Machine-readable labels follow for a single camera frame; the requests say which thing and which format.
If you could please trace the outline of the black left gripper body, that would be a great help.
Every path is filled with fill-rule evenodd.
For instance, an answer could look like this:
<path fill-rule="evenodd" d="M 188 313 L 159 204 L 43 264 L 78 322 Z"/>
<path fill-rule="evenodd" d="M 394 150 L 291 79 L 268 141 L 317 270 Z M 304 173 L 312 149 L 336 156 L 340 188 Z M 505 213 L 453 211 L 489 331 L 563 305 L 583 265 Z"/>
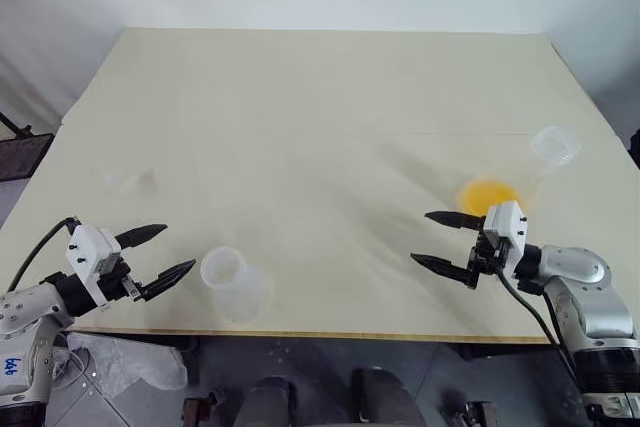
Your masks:
<path fill-rule="evenodd" d="M 99 276 L 97 285 L 108 302 L 117 301 L 123 297 L 130 297 L 133 301 L 141 298 L 141 284 L 134 282 L 130 273 L 129 265 L 119 258 L 110 272 Z"/>

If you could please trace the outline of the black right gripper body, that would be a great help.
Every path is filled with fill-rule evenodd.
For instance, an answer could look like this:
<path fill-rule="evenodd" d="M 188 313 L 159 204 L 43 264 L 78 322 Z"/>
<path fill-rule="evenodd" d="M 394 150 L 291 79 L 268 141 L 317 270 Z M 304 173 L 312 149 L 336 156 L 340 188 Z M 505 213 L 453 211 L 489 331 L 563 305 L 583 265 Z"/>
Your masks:
<path fill-rule="evenodd" d="M 468 270 L 475 276 L 496 275 L 502 272 L 511 249 L 511 243 L 507 238 L 484 231 L 485 220 L 485 217 L 479 220 L 478 236 L 468 259 Z"/>

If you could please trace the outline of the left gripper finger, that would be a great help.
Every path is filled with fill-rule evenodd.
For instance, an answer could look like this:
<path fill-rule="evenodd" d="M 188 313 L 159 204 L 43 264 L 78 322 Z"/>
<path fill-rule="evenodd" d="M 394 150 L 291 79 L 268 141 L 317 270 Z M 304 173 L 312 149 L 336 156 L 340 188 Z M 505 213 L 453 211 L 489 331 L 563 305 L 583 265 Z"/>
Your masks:
<path fill-rule="evenodd" d="M 187 260 L 161 272 L 154 281 L 146 285 L 136 283 L 138 296 L 135 300 L 150 301 L 161 295 L 185 277 L 195 264 L 195 259 Z"/>
<path fill-rule="evenodd" d="M 166 229 L 166 224 L 148 224 L 118 234 L 115 240 L 121 249 L 134 248 L 150 241 Z"/>

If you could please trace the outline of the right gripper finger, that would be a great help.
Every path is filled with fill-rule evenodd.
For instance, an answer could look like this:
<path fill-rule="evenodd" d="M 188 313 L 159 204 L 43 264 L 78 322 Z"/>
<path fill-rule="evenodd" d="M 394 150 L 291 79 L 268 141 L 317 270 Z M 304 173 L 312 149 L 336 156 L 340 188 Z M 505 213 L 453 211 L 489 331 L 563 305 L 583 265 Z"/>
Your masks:
<path fill-rule="evenodd" d="M 410 257 L 432 273 L 459 282 L 469 289 L 476 288 L 476 273 L 471 269 L 463 269 L 448 260 L 426 254 L 411 253 Z"/>
<path fill-rule="evenodd" d="M 481 231 L 485 221 L 484 216 L 453 211 L 432 211 L 425 213 L 424 216 L 447 227 L 474 231 Z"/>

